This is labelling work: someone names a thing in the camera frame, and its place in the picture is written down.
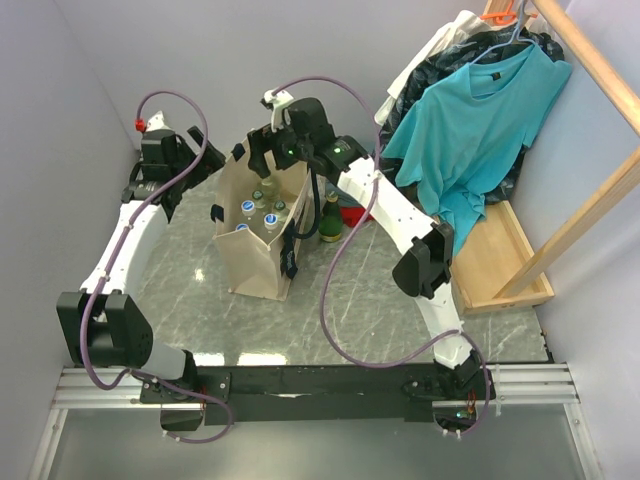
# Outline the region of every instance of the white wall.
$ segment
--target white wall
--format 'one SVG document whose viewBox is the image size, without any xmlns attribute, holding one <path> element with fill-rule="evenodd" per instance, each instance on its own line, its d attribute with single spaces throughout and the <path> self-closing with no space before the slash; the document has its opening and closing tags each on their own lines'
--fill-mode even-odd
<svg viewBox="0 0 640 480">
<path fill-rule="evenodd" d="M 573 0 L 567 13 L 640 92 L 640 4 Z M 514 208 L 534 248 L 640 144 L 570 52 L 574 72 L 525 160 Z M 607 478 L 637 478 L 640 427 L 640 189 L 548 271 L 538 308 L 556 360 L 569 362 Z"/>
<path fill-rule="evenodd" d="M 223 150 L 241 141 L 250 128 L 268 122 L 259 104 L 266 90 L 303 75 L 336 77 L 377 109 L 391 81 L 437 28 L 462 8 L 477 12 L 485 4 L 484 0 L 56 1 L 130 134 L 135 135 L 132 107 L 140 97 L 150 89 L 175 88 L 200 103 L 212 143 Z M 319 96 L 338 133 L 364 143 L 372 137 L 358 104 L 337 87 L 307 84 L 294 87 L 292 93 Z M 188 108 L 177 102 L 163 105 L 172 125 L 193 123 Z"/>
<path fill-rule="evenodd" d="M 62 365 L 58 295 L 91 271 L 133 145 L 50 0 L 0 0 L 0 463 L 25 478 Z"/>
</svg>

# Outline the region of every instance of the clothes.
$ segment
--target clothes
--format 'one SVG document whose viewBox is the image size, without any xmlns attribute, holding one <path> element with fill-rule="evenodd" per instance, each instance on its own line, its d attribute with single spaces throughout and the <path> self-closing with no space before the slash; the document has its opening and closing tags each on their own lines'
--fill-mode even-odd
<svg viewBox="0 0 640 480">
<path fill-rule="evenodd" d="M 528 46 L 498 63 L 465 64 L 402 120 L 385 156 L 404 159 L 396 184 L 419 182 L 425 211 L 453 226 L 454 254 L 484 215 L 484 193 L 531 146 L 570 74 L 571 65 Z"/>
<path fill-rule="evenodd" d="M 464 44 L 455 45 L 440 54 L 433 55 L 427 60 L 421 62 L 407 79 L 407 83 L 398 96 L 394 109 L 380 130 L 381 145 L 384 147 L 389 143 L 402 119 L 406 116 L 411 106 L 413 106 L 413 104 L 422 97 L 427 88 L 438 81 L 447 78 L 468 62 L 478 58 L 490 47 L 507 42 L 510 39 L 514 28 L 515 26 L 511 26 L 497 31 L 480 32 L 469 37 Z M 540 45 L 542 50 L 551 60 L 564 60 L 562 47 L 557 42 L 554 42 L 548 34 L 543 33 L 538 35 L 523 29 L 521 36 L 534 40 L 538 45 Z M 487 64 L 505 60 L 524 50 L 527 45 L 528 44 L 510 45 L 508 47 L 494 50 L 483 57 L 479 63 Z M 515 165 L 522 164 L 524 153 L 525 149 L 522 149 L 518 154 L 519 163 L 516 162 Z M 394 182 L 395 176 L 397 175 L 400 167 L 401 162 L 397 159 L 390 158 L 387 151 L 383 153 L 381 170 L 390 181 Z M 513 191 L 519 173 L 519 167 L 514 167 L 510 170 L 505 176 L 503 182 L 501 182 L 501 184 L 496 187 L 491 194 L 486 196 L 485 200 L 487 204 L 507 200 Z"/>
<path fill-rule="evenodd" d="M 425 58 L 430 57 L 442 50 L 449 48 L 456 43 L 466 40 L 470 35 L 478 32 L 486 32 L 491 27 L 481 20 L 476 14 L 468 10 L 462 10 L 453 22 L 449 22 L 441 27 L 429 42 L 422 47 L 415 57 L 409 62 L 400 75 L 396 77 L 391 86 L 387 89 L 389 97 L 378 109 L 375 115 L 378 125 L 384 124 L 389 112 L 393 109 L 396 98 L 400 95 L 402 88 L 407 82 L 407 78 L 418 64 Z"/>
</svg>

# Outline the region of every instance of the black garment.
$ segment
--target black garment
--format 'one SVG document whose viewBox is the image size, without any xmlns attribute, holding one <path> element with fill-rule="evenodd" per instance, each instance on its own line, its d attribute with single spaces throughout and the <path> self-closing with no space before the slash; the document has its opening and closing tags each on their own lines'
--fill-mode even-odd
<svg viewBox="0 0 640 480">
<path fill-rule="evenodd" d="M 400 95 L 398 95 L 393 109 L 389 112 L 389 116 L 380 130 L 380 143 L 382 147 L 384 148 L 389 143 L 402 119 L 406 116 L 407 112 L 409 112 L 413 104 L 422 98 L 424 91 L 428 87 L 447 78 L 465 64 L 478 58 L 494 45 L 509 41 L 514 28 L 515 26 L 511 26 L 501 30 L 476 33 L 465 42 L 454 45 L 420 62 L 409 75 L 407 83 L 400 92 Z M 564 60 L 562 47 L 557 42 L 554 42 L 548 34 L 531 33 L 527 29 L 522 29 L 520 36 L 535 41 L 542 51 L 554 62 Z M 512 44 L 498 48 L 489 52 L 481 58 L 478 63 L 487 64 L 506 60 L 507 58 L 517 55 L 529 45 L 529 43 Z M 486 204 L 498 203 L 510 197 L 520 175 L 525 151 L 526 149 L 523 147 L 504 180 L 500 182 L 500 185 L 493 191 L 485 195 Z M 389 180 L 394 181 L 401 166 L 402 159 L 384 158 L 383 152 L 380 168 Z"/>
</svg>

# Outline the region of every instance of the clothing rack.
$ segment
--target clothing rack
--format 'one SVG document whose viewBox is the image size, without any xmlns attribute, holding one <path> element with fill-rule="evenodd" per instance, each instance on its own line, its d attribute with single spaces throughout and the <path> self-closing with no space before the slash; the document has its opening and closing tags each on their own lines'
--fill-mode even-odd
<svg viewBox="0 0 640 480">
<path fill-rule="evenodd" d="M 489 0 L 484 13 L 504 11 L 508 3 Z M 640 136 L 638 96 L 555 0 L 532 3 Z M 537 305 L 552 298 L 553 289 L 544 271 L 638 183 L 640 147 L 535 253 L 509 202 L 487 207 L 487 220 L 474 227 L 452 267 L 462 312 Z"/>
</svg>

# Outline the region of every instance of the red cloth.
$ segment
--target red cloth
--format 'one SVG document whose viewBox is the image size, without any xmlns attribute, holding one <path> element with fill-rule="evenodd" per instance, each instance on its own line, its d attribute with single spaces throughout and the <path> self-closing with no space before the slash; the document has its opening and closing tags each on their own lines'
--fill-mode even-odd
<svg viewBox="0 0 640 480">
<path fill-rule="evenodd" d="M 355 227 L 360 217 L 364 214 L 364 207 L 340 207 L 340 213 L 342 214 L 342 220 L 347 227 Z M 367 222 L 373 220 L 373 217 L 369 215 Z"/>
</svg>

